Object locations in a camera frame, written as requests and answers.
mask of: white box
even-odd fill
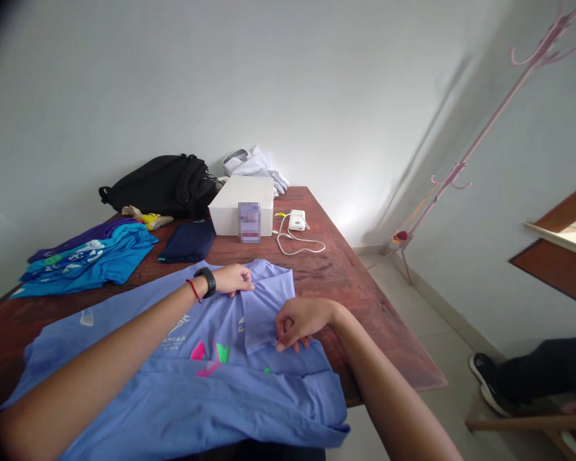
[[[260,236],[273,233],[273,178],[257,176],[231,176],[209,205],[211,220],[217,235],[238,235],[237,204],[260,204]]]

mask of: baseboard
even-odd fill
[[[377,254],[380,253],[385,248],[388,247],[386,245],[370,245],[369,247],[352,247],[354,253],[356,253],[358,256]]]
[[[394,254],[388,257],[390,263],[407,279],[405,264],[401,256]],[[453,306],[450,305],[431,285],[414,269],[410,268],[414,288],[425,298],[441,317],[469,344],[476,352],[483,352],[495,362],[505,361],[505,356],[498,351],[478,330],[476,330]]]

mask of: black pants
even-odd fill
[[[574,392],[576,394],[576,338],[549,339],[528,355],[499,367],[499,392],[516,403]]]
[[[180,458],[179,461],[324,461],[322,448],[303,448],[277,443],[245,440],[235,445],[220,447],[199,455]]]

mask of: folded navy clothing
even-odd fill
[[[170,263],[197,263],[209,253],[216,231],[211,220],[185,222],[175,229],[158,255],[158,261]]]

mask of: person's hand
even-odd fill
[[[216,279],[216,291],[218,293],[230,293],[233,298],[237,291],[251,291],[255,287],[252,284],[252,273],[246,266],[231,264],[212,272]]]
[[[341,304],[325,298],[294,298],[286,301],[275,318],[277,352],[292,346],[299,352],[298,341],[309,347],[312,334],[332,323]]]

